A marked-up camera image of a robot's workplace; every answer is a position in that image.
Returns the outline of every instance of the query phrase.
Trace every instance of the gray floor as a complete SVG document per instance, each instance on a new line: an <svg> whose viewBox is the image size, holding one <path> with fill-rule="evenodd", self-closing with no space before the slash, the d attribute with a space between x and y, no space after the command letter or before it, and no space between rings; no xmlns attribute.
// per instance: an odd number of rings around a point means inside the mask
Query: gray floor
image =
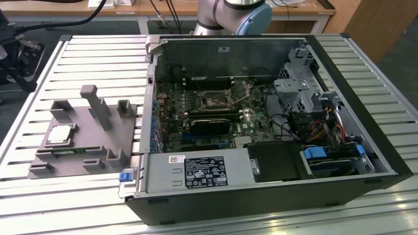
<svg viewBox="0 0 418 235"><path fill-rule="evenodd" d="M194 22L185 22L184 31L194 29ZM57 28L51 31L38 30L26 33L29 40L39 41L47 46L46 55L41 64L41 68L46 65L54 47L59 41L62 34L73 35L122 35L138 34L137 22L91 22L86 25ZM168 34L166 28L160 28L156 23L150 23L152 34ZM408 99L416 107L418 107L418 18L408 29L408 33L403 35L397 44L393 46L389 54L379 64L384 73L392 79ZM19 90L17 84L0 86L0 143L6 137L9 129L15 121L17 115L26 102L29 94Z"/></svg>

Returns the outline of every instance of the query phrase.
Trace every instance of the green circuit board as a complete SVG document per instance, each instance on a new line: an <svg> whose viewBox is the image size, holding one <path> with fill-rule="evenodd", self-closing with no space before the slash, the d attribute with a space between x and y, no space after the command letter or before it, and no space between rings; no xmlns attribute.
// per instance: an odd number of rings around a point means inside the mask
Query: green circuit board
<svg viewBox="0 0 418 235"><path fill-rule="evenodd" d="M228 90L188 91L181 84L158 84L166 97L161 100L165 152L182 152L237 148L236 138L250 137L253 142L272 141L276 134L262 107L265 98L261 87L246 89L248 80L237 81ZM240 110L240 119L232 121L230 131L224 135L190 133L185 113L192 110Z"/></svg>

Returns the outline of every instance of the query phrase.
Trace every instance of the slotted aluminum table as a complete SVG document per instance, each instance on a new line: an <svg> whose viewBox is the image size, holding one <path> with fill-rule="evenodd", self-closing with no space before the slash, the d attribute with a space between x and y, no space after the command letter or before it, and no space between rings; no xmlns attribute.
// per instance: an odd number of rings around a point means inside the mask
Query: slotted aluminum table
<svg viewBox="0 0 418 235"><path fill-rule="evenodd" d="M418 113L352 39L317 35L415 173ZM79 89L95 84L107 104L144 104L146 36L74 36L61 41L0 147L0 234L389 234L418 229L418 176L348 205L170 226L145 225L119 198L119 174L27 179L54 99L85 106ZM137 163L142 111L133 147Z"/></svg>

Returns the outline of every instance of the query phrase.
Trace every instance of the blue latch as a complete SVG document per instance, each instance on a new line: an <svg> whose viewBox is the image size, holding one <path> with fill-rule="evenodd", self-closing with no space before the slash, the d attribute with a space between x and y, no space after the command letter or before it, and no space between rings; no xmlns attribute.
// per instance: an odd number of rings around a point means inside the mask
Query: blue latch
<svg viewBox="0 0 418 235"><path fill-rule="evenodd" d="M304 150L305 158L326 158L328 154L324 147L309 147Z"/></svg>
<svg viewBox="0 0 418 235"><path fill-rule="evenodd" d="M119 182L130 182L134 181L134 173L133 172L122 172L119 175Z"/></svg>
<svg viewBox="0 0 418 235"><path fill-rule="evenodd" d="M367 154L365 148L364 148L364 146L363 146L361 144L359 144L359 145L356 146L356 148L359 149L360 155Z"/></svg>

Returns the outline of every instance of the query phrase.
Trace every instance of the power supply label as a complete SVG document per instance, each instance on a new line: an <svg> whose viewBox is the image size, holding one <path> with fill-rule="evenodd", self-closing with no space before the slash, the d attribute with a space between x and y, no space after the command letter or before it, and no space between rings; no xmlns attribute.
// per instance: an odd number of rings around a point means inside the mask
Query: power supply label
<svg viewBox="0 0 418 235"><path fill-rule="evenodd" d="M186 158L185 176L188 188L208 188L229 185L224 156Z"/></svg>

